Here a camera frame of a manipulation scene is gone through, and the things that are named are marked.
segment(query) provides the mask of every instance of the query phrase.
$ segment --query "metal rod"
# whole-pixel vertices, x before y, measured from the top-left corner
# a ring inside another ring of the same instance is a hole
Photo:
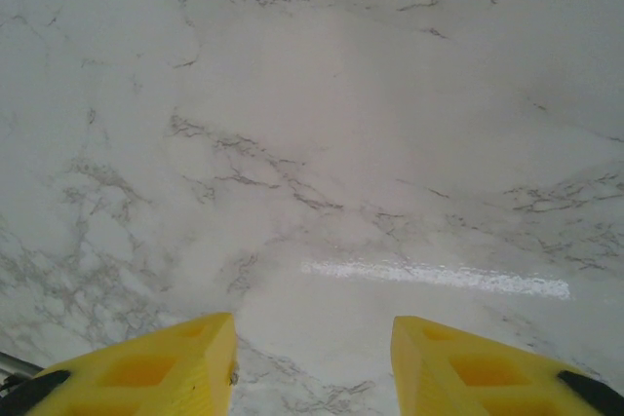
[[[43,370],[43,367],[39,367],[36,364],[14,358],[11,355],[2,353],[0,351],[0,371],[4,371],[9,374],[22,374],[28,377],[33,377]]]

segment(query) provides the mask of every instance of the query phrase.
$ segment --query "marble surface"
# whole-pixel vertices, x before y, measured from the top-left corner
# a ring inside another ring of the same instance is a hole
[[[232,414],[398,414],[396,315],[624,391],[624,0],[0,0],[0,349],[232,311]]]

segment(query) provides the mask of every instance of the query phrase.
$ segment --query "white marble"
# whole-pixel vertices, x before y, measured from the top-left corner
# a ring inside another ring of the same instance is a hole
[[[624,390],[624,0],[0,0],[0,349],[232,311],[232,414],[397,414],[396,315]]]

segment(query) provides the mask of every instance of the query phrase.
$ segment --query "marble countertop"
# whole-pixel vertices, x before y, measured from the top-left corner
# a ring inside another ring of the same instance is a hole
[[[624,390],[624,0],[0,0],[0,349],[202,314],[234,415],[398,414],[418,315]]]

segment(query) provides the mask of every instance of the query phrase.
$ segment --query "yellow object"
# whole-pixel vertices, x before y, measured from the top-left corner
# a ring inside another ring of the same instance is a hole
[[[402,416],[596,416],[558,381],[580,370],[418,317],[396,317],[392,367]]]
[[[206,316],[45,369],[71,376],[28,416],[221,416],[235,367],[232,316]]]

